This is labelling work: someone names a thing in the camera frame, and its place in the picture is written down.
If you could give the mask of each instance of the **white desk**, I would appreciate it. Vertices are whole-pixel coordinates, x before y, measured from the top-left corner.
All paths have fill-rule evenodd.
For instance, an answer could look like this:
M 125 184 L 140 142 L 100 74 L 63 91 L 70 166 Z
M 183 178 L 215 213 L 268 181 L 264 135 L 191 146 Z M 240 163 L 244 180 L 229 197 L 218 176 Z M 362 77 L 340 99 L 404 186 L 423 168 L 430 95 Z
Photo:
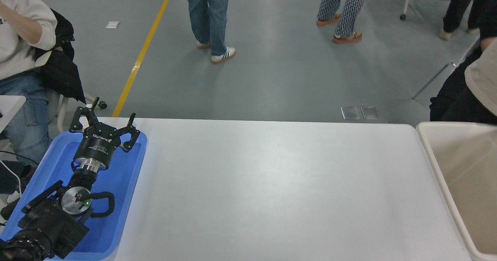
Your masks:
M 471 260 L 409 125 L 135 123 L 148 147 L 107 261 Z
M 0 113 L 3 115 L 0 117 L 0 132 L 5 129 L 25 101 L 24 96 L 0 95 Z

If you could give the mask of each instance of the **beige plastic bin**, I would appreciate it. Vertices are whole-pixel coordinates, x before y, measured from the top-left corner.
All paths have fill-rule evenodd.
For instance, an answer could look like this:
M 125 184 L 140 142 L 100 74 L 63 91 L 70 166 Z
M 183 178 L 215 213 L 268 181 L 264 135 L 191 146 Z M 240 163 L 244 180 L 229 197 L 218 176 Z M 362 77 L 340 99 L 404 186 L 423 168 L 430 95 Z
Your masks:
M 471 258 L 497 261 L 497 126 L 421 122 L 416 129 Z

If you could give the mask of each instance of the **blue tray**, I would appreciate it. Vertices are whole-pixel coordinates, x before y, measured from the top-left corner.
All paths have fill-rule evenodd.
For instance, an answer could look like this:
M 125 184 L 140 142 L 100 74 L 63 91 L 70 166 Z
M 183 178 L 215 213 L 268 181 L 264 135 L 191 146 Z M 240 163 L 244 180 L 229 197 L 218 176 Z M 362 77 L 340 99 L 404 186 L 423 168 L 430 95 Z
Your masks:
M 124 141 L 128 140 L 126 137 L 129 139 L 129 135 L 123 136 Z M 21 230 L 17 226 L 19 220 L 24 216 L 21 209 L 34 197 L 57 180 L 62 180 L 64 186 L 69 183 L 73 175 L 71 161 L 81 139 L 81 133 L 67 131 L 55 137 L 3 230 L 0 236 L 2 240 L 12 238 L 14 234 Z M 114 251 L 121 239 L 124 222 L 128 215 L 146 148 L 147 137 L 142 132 L 131 151 L 125 153 L 122 149 L 117 148 L 109 169 L 98 172 L 98 178 L 92 187 L 92 192 L 112 192 L 115 196 L 114 212 L 104 218 L 88 219 L 85 226 L 90 231 L 64 260 L 98 261 L 105 259 Z M 104 212 L 108 208 L 107 200 L 94 200 L 92 207 L 94 212 Z

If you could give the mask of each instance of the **white sneaker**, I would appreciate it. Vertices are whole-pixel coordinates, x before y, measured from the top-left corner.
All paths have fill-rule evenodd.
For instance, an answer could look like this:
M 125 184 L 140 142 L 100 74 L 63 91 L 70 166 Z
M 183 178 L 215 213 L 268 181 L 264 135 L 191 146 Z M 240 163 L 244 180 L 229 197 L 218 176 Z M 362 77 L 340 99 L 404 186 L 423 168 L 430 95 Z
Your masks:
M 200 43 L 200 42 L 197 40 L 197 48 L 198 48 L 199 50 L 208 49 L 209 47 L 211 47 L 211 42 L 208 42 L 208 43 Z
M 438 37 L 441 38 L 442 40 L 450 40 L 450 36 L 452 33 L 446 32 L 443 27 L 440 28 L 440 33 L 438 34 Z
M 233 56 L 235 55 L 235 49 L 233 47 L 226 47 L 226 52 L 224 52 L 223 55 L 219 55 L 219 56 L 213 56 L 212 59 L 211 59 L 211 62 L 213 64 L 219 64 L 219 63 L 222 63 L 226 60 L 229 60 L 231 58 L 233 58 Z

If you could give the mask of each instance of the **caster wheel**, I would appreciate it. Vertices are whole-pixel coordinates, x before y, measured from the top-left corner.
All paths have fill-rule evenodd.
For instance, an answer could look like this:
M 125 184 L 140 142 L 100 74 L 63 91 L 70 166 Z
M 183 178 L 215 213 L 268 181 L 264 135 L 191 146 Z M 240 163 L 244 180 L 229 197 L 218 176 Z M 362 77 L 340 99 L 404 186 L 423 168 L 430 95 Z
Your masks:
M 107 108 L 107 103 L 105 103 L 105 101 L 101 101 L 98 103 L 98 107 L 102 110 L 106 109 Z

